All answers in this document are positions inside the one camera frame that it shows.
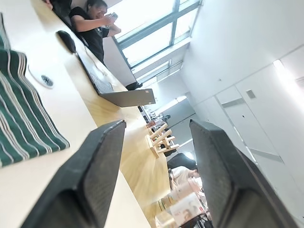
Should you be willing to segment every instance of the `white table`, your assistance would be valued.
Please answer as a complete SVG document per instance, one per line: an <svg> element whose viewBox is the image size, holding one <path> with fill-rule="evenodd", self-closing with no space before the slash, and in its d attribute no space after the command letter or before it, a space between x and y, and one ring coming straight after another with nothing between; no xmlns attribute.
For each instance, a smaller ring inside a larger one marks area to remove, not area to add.
<svg viewBox="0 0 304 228"><path fill-rule="evenodd" d="M85 103L64 65L58 60L55 37L45 28L30 0L1 0L0 10L12 49L27 54L29 64L39 64L54 80L49 90L29 72L26 77L38 90L44 107L71 147L0 169L0 227L20 227L57 169L77 151L88 133L96 128ZM119 171L106 228L150 227L123 174Z"/></svg>

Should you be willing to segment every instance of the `long table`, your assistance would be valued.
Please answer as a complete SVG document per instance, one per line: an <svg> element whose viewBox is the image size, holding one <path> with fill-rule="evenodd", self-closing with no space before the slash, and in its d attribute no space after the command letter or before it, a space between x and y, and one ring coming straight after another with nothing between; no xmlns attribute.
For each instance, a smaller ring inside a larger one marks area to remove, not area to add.
<svg viewBox="0 0 304 228"><path fill-rule="evenodd" d="M12 49L25 53L29 65L40 66L54 80L54 88L46 89L26 73L56 127L71 143L63 152L0 169L0 227L19 227L56 170L77 151L88 133L119 119L126 120L127 128L106 227L123 224L144 228L150 227L149 223L154 227L158 208L151 204L170 190L164 155L156 159L151 153L145 121L137 107L120 108L99 97L77 56L69 53L56 32L68 32L77 51L87 52L115 91L126 89L41 0L2 0L0 10Z"/></svg>

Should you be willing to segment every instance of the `silver laptop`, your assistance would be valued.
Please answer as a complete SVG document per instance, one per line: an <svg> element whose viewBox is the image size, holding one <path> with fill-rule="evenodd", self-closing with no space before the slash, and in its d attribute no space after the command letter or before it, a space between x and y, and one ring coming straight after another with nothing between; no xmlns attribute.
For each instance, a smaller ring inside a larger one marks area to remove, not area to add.
<svg viewBox="0 0 304 228"><path fill-rule="evenodd" d="M106 80L104 74L95 66L93 61L87 55L77 54L99 96L119 107L155 104L152 89L115 92L112 85Z"/></svg>

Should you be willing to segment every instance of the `computer mouse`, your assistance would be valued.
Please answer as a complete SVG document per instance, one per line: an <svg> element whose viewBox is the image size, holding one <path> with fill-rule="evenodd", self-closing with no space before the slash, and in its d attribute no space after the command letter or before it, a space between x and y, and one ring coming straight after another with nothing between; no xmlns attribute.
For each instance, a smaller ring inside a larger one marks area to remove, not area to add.
<svg viewBox="0 0 304 228"><path fill-rule="evenodd" d="M74 40L71 38L70 34L68 34L65 31L58 31L57 34L62 39L66 47L70 50L72 53L76 53L76 46Z"/></svg>

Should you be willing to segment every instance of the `striped towel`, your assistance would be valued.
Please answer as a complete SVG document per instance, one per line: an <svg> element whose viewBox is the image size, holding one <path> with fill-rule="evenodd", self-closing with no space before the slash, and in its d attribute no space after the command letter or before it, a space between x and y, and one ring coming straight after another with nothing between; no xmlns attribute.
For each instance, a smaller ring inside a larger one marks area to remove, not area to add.
<svg viewBox="0 0 304 228"><path fill-rule="evenodd" d="M10 50L0 13L0 167L69 147L25 78L26 65Z"/></svg>

